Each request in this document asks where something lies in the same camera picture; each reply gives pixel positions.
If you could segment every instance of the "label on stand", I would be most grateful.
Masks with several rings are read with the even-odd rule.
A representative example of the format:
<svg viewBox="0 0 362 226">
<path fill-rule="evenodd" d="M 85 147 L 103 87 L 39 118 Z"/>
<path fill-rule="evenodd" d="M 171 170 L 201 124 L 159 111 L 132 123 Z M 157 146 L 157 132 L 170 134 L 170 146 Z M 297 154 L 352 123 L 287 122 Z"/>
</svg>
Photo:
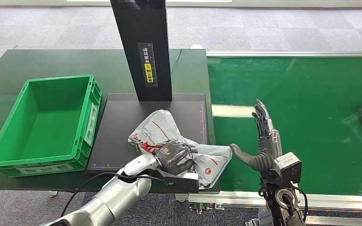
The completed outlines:
<svg viewBox="0 0 362 226">
<path fill-rule="evenodd" d="M 138 43 L 146 87 L 158 87 L 153 43 Z"/>
</svg>

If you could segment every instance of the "black cable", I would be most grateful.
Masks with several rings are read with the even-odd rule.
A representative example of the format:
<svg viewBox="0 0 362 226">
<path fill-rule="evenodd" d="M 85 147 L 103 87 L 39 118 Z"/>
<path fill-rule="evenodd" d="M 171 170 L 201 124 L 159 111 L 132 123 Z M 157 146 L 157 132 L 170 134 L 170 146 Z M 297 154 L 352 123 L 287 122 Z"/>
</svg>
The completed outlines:
<svg viewBox="0 0 362 226">
<path fill-rule="evenodd" d="M 173 73 L 174 66 L 175 66 L 175 64 L 178 62 L 178 58 L 180 58 L 182 50 L 183 50 L 183 49 L 180 49 L 180 52 L 178 53 L 178 56 L 176 57 L 176 59 L 175 59 L 175 61 L 174 61 L 173 65 L 171 66 L 171 71 L 170 71 L 170 74 L 172 74 L 172 73 Z"/>
<path fill-rule="evenodd" d="M 152 180 L 159 180 L 159 181 L 164 181 L 164 179 L 160 179 L 160 178 L 156 178 L 156 177 L 150 177 L 150 176 L 123 176 L 120 175 L 118 173 L 113 173 L 113 172 L 104 172 L 104 173 L 99 173 L 97 175 L 94 175 L 93 177 L 89 178 L 87 181 L 85 181 L 79 188 L 77 188 L 74 192 L 74 194 L 70 197 L 69 201 L 67 201 L 66 206 L 64 207 L 62 214 L 60 215 L 60 217 L 65 215 L 66 209 L 68 208 L 71 200 L 73 200 L 73 198 L 75 197 L 75 195 L 81 190 L 82 187 L 84 187 L 88 182 L 92 181 L 93 179 L 102 176 L 102 175 L 115 175 L 118 176 L 119 178 L 125 178 L 125 179 L 137 179 L 137 178 L 147 178 L 147 179 L 152 179 Z"/>
<path fill-rule="evenodd" d="M 292 201 L 292 198 L 289 196 L 289 195 L 287 195 L 287 194 L 283 194 L 282 195 L 282 199 L 283 199 L 283 201 L 284 201 L 284 203 L 287 205 L 287 207 L 288 207 L 288 213 L 289 213 L 289 215 L 290 216 L 293 216 L 294 214 L 294 212 L 293 212 L 293 201 Z"/>
<path fill-rule="evenodd" d="M 309 209 L 309 206 L 308 206 L 308 204 L 307 204 L 307 195 L 306 195 L 306 193 L 304 193 L 304 191 L 302 191 L 300 188 L 294 186 L 292 183 L 291 183 L 291 187 L 292 187 L 293 189 L 296 189 L 296 190 L 300 191 L 300 192 L 303 194 L 303 197 L 304 197 L 303 221 L 306 222 L 307 212 L 308 212 L 308 209 Z"/>
</svg>

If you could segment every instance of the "green plastic crate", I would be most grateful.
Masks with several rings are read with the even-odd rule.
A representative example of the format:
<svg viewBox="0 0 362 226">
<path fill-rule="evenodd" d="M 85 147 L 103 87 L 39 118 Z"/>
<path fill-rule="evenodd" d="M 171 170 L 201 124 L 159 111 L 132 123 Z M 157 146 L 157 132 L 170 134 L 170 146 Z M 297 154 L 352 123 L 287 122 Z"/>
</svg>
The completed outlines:
<svg viewBox="0 0 362 226">
<path fill-rule="evenodd" d="M 101 97 L 93 75 L 26 81 L 0 131 L 0 172 L 22 177 L 84 170 Z"/>
</svg>

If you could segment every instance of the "black glove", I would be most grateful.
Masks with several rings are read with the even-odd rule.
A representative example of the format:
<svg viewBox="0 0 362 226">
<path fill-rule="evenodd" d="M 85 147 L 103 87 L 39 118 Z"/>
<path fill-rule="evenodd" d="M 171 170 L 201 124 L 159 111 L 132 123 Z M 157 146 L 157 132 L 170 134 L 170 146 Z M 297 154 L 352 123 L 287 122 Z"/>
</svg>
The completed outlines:
<svg viewBox="0 0 362 226">
<path fill-rule="evenodd" d="M 196 153 L 193 146 L 188 146 L 188 144 L 182 143 L 179 140 L 170 140 L 156 152 L 155 157 L 163 171 L 178 175 L 190 169 L 194 164 L 192 159 L 188 159 L 184 163 L 177 165 L 190 153 Z"/>
</svg>

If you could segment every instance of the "gray carpet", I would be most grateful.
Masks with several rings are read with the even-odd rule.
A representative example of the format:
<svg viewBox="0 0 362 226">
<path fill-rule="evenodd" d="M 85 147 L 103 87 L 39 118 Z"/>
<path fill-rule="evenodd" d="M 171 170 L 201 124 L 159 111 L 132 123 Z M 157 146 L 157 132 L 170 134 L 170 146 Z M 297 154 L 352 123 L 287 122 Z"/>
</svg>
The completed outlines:
<svg viewBox="0 0 362 226">
<path fill-rule="evenodd" d="M 362 9 L 169 8 L 170 48 L 210 51 L 362 51 Z M 0 7 L 0 57 L 7 49 L 122 48 L 110 7 Z M 0 191 L 0 226 L 35 226 L 59 217 L 69 193 L 56 198 Z M 71 208 L 81 207 L 83 194 Z M 201 216 L 171 194 L 151 194 L 119 225 L 242 225 L 256 210 Z"/>
<path fill-rule="evenodd" d="M 93 195 L 93 193 L 87 193 L 84 203 Z M 188 202 L 176 201 L 174 194 L 148 194 L 113 225 L 243 226 L 245 222 L 256 217 L 256 209 L 244 208 L 209 210 L 197 214 L 189 210 Z"/>
</svg>

